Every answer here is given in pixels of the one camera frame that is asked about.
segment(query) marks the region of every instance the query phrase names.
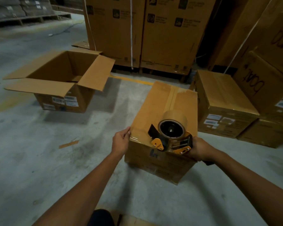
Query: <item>cardboard box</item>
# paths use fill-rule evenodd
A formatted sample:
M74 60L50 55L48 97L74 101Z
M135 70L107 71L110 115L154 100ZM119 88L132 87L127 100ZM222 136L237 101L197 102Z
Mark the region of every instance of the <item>cardboard box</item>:
M261 119L283 123L282 72L252 51L233 78L259 111Z
M100 51L51 51L10 73L7 90L33 93L44 110L84 113L94 91L103 91L114 60Z
M133 67L139 67L145 0L132 0ZM85 23L91 50L131 66L130 0L86 0Z
M224 11L229 11L228 22L221 34L211 33L211 37L218 36L209 59L208 69L211 70L215 65L228 66L234 58L241 44L261 17L263 11L270 0L223 0L220 6L222 12L218 12L215 24L224 25Z
M241 133L237 139L277 148L283 144L283 124L258 120Z
M278 15L278 18L267 30L256 53L283 72L283 13Z
M196 162L185 156L157 150L151 144L148 130L151 124L157 128L164 112L176 109L182 111L188 120L186 130L197 136L196 108L196 92L155 82L131 125L125 162L177 184Z
M141 67L187 75L215 0L147 0Z
M198 92L198 131L236 138L259 116L231 76L198 70L190 89Z
M265 36L266 31L275 21L279 13L283 12L283 0L271 0L266 9L263 11L258 23L249 35L245 43L242 45L237 56L235 57L231 67L239 68L248 53L259 44L260 40Z

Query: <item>packing tape roll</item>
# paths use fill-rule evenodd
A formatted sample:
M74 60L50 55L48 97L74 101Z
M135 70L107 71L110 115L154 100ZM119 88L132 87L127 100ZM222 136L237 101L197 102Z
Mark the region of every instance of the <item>packing tape roll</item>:
M176 133L173 130L170 132L166 131L166 124L174 124ZM158 124L158 130L164 137L176 140L184 137L187 124L188 120L180 110L168 110L163 114L163 119Z

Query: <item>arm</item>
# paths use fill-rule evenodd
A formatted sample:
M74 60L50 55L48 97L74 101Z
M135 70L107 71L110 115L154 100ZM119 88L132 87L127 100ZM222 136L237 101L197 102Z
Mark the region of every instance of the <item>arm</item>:
M201 138L193 137L193 148L187 156L197 161L214 162L236 184L268 225L283 225L283 189Z
M86 225L113 171L128 149L130 127L115 133L111 153L53 204L33 226Z

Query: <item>printed icon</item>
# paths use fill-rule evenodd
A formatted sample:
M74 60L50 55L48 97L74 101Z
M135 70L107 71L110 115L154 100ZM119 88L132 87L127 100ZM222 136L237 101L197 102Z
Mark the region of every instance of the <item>printed icon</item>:
M148 21L149 23L154 23L154 20L155 20L155 14L148 13L148 19L147 19L147 21Z
M176 26L176 27L181 27L181 26L182 26L182 22L183 22L183 18L177 17L177 18L175 19L175 24L174 24L174 26Z
M86 5L86 9L87 9L87 14L88 15L94 15L93 6L92 5Z
M185 10L186 6L188 5L188 2L189 2L189 0L180 0L178 8Z
M149 5L156 5L157 4L157 0L149 0Z
M119 19L119 9L113 9L112 13L113 13L113 18Z

